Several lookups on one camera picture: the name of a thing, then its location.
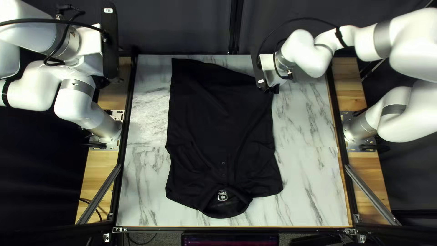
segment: logo print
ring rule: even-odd
[[[226,190],[219,190],[217,199],[219,201],[226,201],[228,199],[228,192]]]

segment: black curtain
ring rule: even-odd
[[[41,58],[22,50],[21,67]],[[73,225],[88,153],[80,146],[84,132],[53,106],[0,107],[0,129],[0,229]]]

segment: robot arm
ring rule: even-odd
[[[0,1],[0,22],[23,18],[51,19],[48,14],[20,0]],[[61,42],[64,28],[65,25],[54,23],[1,26],[0,78],[18,71],[18,47],[49,54]],[[65,65],[49,67],[42,61],[35,61],[26,67],[21,79],[0,80],[0,106],[45,111],[55,100],[54,111],[59,118],[89,130],[102,143],[115,141],[121,133],[121,122],[92,101],[95,84],[91,75],[103,76],[100,33],[89,28],[70,27],[53,57],[64,60]]]
[[[420,80],[412,88],[392,89],[366,112],[345,122],[344,135],[356,144],[363,144],[375,134],[388,141],[407,142],[437,131],[436,33],[435,8],[424,8],[364,28],[342,26],[315,39],[299,29],[275,54],[275,61],[283,71],[298,66],[309,76],[320,77],[335,51],[346,46],[354,46],[357,56],[364,61],[390,57],[394,70]],[[260,56],[264,70],[273,67],[268,57]]]
[[[355,46],[363,61],[391,57],[390,65],[397,72],[437,82],[436,25],[437,9],[424,8],[364,28],[342,26],[315,39],[299,29],[289,36],[276,57],[289,68],[297,65],[311,77],[320,77],[336,50]]]

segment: marble surface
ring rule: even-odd
[[[347,209],[324,77],[302,71],[281,86],[272,104],[276,160],[284,190],[254,198],[241,215],[227,219],[169,200],[165,149],[171,58],[215,63],[253,76],[250,56],[139,57],[117,225],[120,226],[344,226]]]

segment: black cloth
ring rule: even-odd
[[[218,65],[172,59],[166,196],[213,218],[243,213],[282,191],[274,157],[272,94]]]

